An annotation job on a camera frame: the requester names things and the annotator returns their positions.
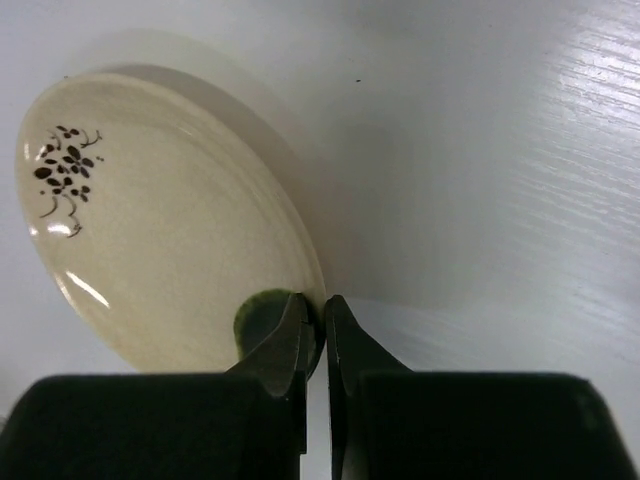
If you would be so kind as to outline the cream plate black blotch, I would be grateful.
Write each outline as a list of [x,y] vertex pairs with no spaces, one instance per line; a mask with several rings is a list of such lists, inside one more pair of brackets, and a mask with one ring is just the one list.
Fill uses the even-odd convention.
[[310,235],[261,158],[158,84],[82,74],[21,123],[16,188],[35,248],[78,315],[133,368],[221,372],[260,294],[326,289]]

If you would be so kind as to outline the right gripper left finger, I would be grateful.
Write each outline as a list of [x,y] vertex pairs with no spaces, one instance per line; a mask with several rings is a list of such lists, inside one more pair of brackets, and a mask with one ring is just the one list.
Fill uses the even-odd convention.
[[269,308],[276,327],[224,373],[39,380],[2,430],[2,477],[298,478],[311,317],[301,294]]

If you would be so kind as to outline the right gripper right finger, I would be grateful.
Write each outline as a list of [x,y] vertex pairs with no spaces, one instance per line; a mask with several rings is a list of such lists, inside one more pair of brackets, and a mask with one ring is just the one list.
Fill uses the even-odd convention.
[[426,372],[403,365],[326,302],[336,479],[635,479],[592,384],[558,373]]

